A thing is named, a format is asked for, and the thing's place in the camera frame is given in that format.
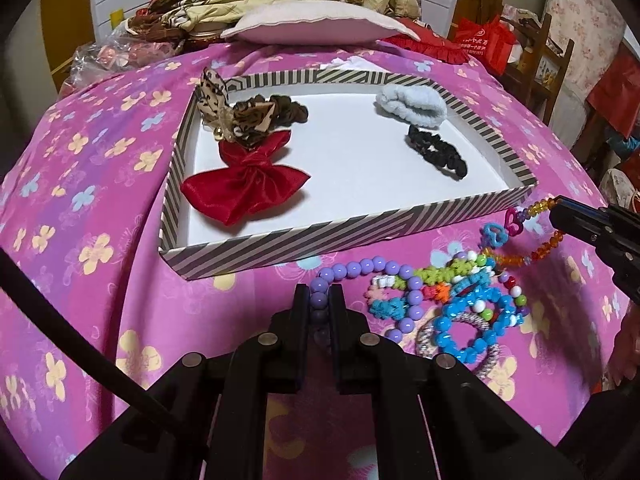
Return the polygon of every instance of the purple bead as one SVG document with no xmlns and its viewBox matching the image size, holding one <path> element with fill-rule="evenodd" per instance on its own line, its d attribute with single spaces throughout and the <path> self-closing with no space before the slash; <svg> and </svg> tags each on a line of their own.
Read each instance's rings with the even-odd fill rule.
<svg viewBox="0 0 640 480">
<path fill-rule="evenodd" d="M 347 264 L 347 277 L 356 278 L 362 272 L 362 267 L 358 262 L 349 262 Z"/>
<path fill-rule="evenodd" d="M 400 272 L 400 265 L 398 265 L 398 262 L 389 260 L 385 265 L 385 272 L 391 276 L 395 276 Z"/>
<path fill-rule="evenodd" d="M 412 276 L 406 280 L 406 287 L 409 290 L 420 290 L 422 288 L 422 279 L 420 276 Z"/>
<path fill-rule="evenodd" d="M 311 292 L 326 292 L 329 289 L 329 284 L 322 278 L 314 278 L 309 283 L 309 288 Z"/>
<path fill-rule="evenodd" d="M 360 260 L 360 267 L 362 268 L 362 275 L 366 276 L 370 272 L 373 272 L 373 262 L 368 258 L 363 258 Z"/>
<path fill-rule="evenodd" d="M 329 309 L 311 311 L 311 323 L 319 325 L 326 322 L 327 319 L 329 319 Z"/>
<path fill-rule="evenodd" d="M 387 339 L 391 339 L 391 341 L 393 341 L 394 343 L 399 343 L 402 341 L 402 332 L 400 332 L 397 328 L 387 330 L 385 336 Z"/>
<path fill-rule="evenodd" d="M 318 272 L 318 278 L 322 278 L 330 284 L 335 279 L 335 275 L 329 267 L 323 267 L 322 269 L 320 269 L 320 272 Z"/>
<path fill-rule="evenodd" d="M 316 330 L 316 332 L 314 333 L 314 341 L 318 346 L 326 348 L 331 344 L 331 336 L 329 335 L 329 331 L 325 328 Z"/>
<path fill-rule="evenodd" d="M 373 270 L 382 272 L 385 270 L 386 260 L 382 256 L 373 257 Z"/>
<path fill-rule="evenodd" d="M 410 290 L 406 295 L 406 302 L 411 306 L 420 305 L 422 300 L 424 300 L 424 297 L 419 290 Z"/>
<path fill-rule="evenodd" d="M 400 321 L 398 321 L 398 328 L 400 329 L 400 332 L 402 332 L 403 334 L 409 334 L 410 332 L 414 331 L 414 328 L 415 328 L 414 320 L 411 319 L 410 317 L 405 317 Z"/>
<path fill-rule="evenodd" d="M 420 321 L 422 316 L 424 316 L 424 309 L 420 305 L 410 306 L 407 309 L 406 314 L 414 321 Z"/>
<path fill-rule="evenodd" d="M 334 280 L 336 282 L 339 282 L 340 280 L 343 280 L 347 277 L 347 267 L 345 267 L 343 264 L 335 264 L 332 267 L 332 271 L 334 272 Z"/>
<path fill-rule="evenodd" d="M 413 275 L 414 268 L 411 265 L 400 266 L 400 270 L 398 270 L 398 276 L 400 276 L 403 280 L 408 280 Z"/>
<path fill-rule="evenodd" d="M 311 308 L 321 310 L 326 307 L 326 294 L 324 292 L 314 292 L 309 298 Z"/>
</svg>

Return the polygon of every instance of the plastic bag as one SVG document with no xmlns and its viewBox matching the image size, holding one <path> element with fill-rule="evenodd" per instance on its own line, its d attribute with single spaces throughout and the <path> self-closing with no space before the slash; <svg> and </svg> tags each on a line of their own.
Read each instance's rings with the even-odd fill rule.
<svg viewBox="0 0 640 480">
<path fill-rule="evenodd" d="M 177 56 L 181 51 L 182 42 L 174 46 L 139 40 L 126 31 L 125 22 L 122 22 L 104 40 L 76 49 L 69 77 L 60 87 L 58 100 L 119 73 Z"/>
<path fill-rule="evenodd" d="M 489 72 L 502 75 L 516 37 L 500 24 L 498 16 L 484 25 L 462 18 L 454 43 L 460 44 L 468 54 L 478 58 Z"/>
</svg>

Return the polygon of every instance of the red satin bow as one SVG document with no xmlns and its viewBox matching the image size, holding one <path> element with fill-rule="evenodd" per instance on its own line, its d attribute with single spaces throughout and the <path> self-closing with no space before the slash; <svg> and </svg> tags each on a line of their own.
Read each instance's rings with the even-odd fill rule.
<svg viewBox="0 0 640 480">
<path fill-rule="evenodd" d="M 224 225 L 286 202 L 309 179 L 303 171 L 274 166 L 269 157 L 289 142 L 291 132 L 274 132 L 255 150 L 221 140 L 220 158 L 229 166 L 190 176 L 180 190 L 203 215 Z"/>
</svg>

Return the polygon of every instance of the white bead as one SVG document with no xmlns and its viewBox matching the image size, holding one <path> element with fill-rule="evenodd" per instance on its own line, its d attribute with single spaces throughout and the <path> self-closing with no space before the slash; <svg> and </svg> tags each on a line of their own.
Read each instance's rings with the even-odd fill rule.
<svg viewBox="0 0 640 480">
<path fill-rule="evenodd" d="M 486 303 L 484 300 L 476 300 L 474 306 L 471 307 L 476 314 L 480 314 L 484 309 L 486 309 Z"/>
</svg>

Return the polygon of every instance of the white pillow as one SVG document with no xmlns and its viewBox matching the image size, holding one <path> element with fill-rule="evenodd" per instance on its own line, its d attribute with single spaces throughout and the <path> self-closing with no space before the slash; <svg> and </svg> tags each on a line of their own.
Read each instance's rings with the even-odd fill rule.
<svg viewBox="0 0 640 480">
<path fill-rule="evenodd" d="M 365 7 L 333 0 L 289 0 L 249 10 L 220 37 L 259 44 L 350 45 L 406 34 L 398 20 Z"/>
</svg>

